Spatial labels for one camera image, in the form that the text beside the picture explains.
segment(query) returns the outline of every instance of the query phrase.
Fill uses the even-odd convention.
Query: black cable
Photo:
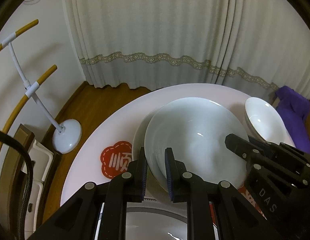
[[[25,185],[25,191],[23,194],[22,199],[22,206],[21,206],[21,212],[19,214],[18,222],[17,222],[17,239],[18,240],[25,240],[25,216],[27,211],[28,202],[30,200],[31,196],[31,189],[32,189],[32,183],[33,183],[33,166],[31,163],[31,158],[28,155],[25,148],[14,138],[11,136],[3,133],[0,131],[0,142],[7,144],[8,146],[12,147],[13,149],[17,150],[17,152],[23,157],[26,168],[27,168],[27,176],[26,176],[26,185]]]

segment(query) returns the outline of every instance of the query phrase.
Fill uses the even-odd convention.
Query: white curtain
[[[286,0],[65,0],[76,52],[97,87],[208,82],[310,98],[310,31]]]

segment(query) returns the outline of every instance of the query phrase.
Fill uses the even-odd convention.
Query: purple cloth
[[[295,147],[310,154],[310,139],[304,125],[310,112],[310,102],[287,86],[281,87],[275,94],[280,99],[276,110],[282,118]]]

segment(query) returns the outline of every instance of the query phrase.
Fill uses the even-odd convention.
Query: white bowl
[[[279,144],[286,138],[286,128],[277,111],[260,98],[248,98],[245,102],[246,121],[258,137]]]
[[[167,190],[164,152],[173,149],[176,160],[204,179],[227,180],[239,188],[245,179],[246,162],[225,146],[234,133],[248,140],[240,121],[225,107],[204,98],[181,98],[163,106],[151,119],[145,134],[148,166]]]

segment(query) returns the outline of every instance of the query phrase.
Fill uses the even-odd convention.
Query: lamp base
[[[60,124],[62,132],[57,129],[53,135],[53,146],[58,152],[65,154],[72,151],[79,143],[82,136],[82,127],[75,119],[68,119]]]

